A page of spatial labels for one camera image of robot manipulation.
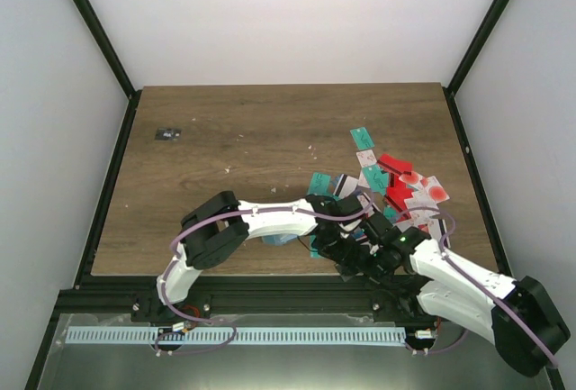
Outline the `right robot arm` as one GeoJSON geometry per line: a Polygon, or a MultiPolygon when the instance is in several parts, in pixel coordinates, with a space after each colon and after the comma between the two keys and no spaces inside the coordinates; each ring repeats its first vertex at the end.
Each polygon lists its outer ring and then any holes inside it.
{"type": "Polygon", "coordinates": [[[492,272],[449,250],[426,231],[401,231],[373,214],[340,228],[346,241],[354,231],[368,239],[348,267],[383,282],[404,268],[419,286],[400,297],[402,314],[418,321],[426,314],[454,322],[490,342],[523,376],[557,367],[559,349],[571,333],[545,287],[532,277],[517,280],[492,272]]]}

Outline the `blue leather card holder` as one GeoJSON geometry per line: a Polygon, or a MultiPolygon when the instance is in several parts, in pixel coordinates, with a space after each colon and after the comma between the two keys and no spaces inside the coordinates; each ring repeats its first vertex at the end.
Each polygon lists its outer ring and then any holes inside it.
{"type": "Polygon", "coordinates": [[[296,239],[297,236],[294,234],[275,234],[263,236],[262,242],[267,245],[282,246],[296,239]]]}

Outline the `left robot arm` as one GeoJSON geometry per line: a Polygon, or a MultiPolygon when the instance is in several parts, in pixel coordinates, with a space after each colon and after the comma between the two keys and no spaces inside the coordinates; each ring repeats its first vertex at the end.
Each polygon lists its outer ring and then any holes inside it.
{"type": "Polygon", "coordinates": [[[258,204],[238,200],[231,191],[220,192],[181,221],[181,231],[170,243],[173,257],[157,277],[152,310],[163,321],[176,320],[199,275],[223,263],[246,240],[316,236],[323,225],[340,233],[340,225],[365,213],[366,208],[353,195],[340,200],[306,195],[288,203],[258,204]]]}

